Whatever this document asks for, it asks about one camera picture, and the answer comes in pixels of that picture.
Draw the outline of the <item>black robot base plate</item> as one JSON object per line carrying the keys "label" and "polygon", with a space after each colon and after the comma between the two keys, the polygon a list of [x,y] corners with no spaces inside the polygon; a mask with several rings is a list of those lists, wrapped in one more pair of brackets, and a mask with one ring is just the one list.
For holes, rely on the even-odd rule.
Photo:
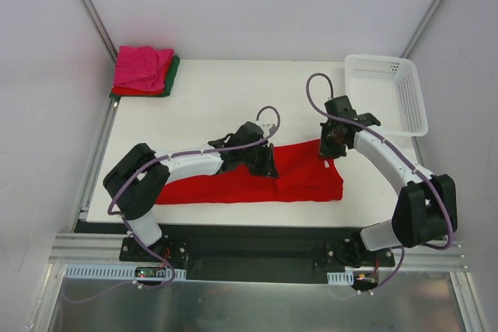
{"label": "black robot base plate", "polygon": [[388,250],[368,252],[354,228],[162,225],[154,244],[189,280],[324,284],[347,267],[393,268]]}

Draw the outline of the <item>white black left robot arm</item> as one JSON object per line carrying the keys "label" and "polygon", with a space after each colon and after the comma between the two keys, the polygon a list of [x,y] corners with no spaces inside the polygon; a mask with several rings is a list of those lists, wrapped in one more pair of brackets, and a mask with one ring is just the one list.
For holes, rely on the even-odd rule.
{"label": "white black left robot arm", "polygon": [[163,188],[194,176],[217,176],[243,166],[253,176],[277,178],[274,147],[269,141],[279,126],[246,122],[234,133],[200,148],[160,155],[146,143],[134,146],[104,177],[111,201],[108,215],[117,215],[149,261],[166,262],[164,235],[153,206]]}

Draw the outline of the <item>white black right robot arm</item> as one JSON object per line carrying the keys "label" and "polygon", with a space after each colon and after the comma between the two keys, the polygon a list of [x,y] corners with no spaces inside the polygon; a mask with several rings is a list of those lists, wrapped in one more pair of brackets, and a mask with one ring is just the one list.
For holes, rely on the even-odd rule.
{"label": "white black right robot arm", "polygon": [[447,174],[436,175],[416,164],[389,140],[381,122],[370,113],[358,114],[347,96],[324,105],[319,154],[338,159],[354,149],[366,157],[398,196],[392,217],[355,231],[336,251],[344,265],[360,267],[394,247],[431,247],[433,240],[451,242],[458,229],[456,185]]}

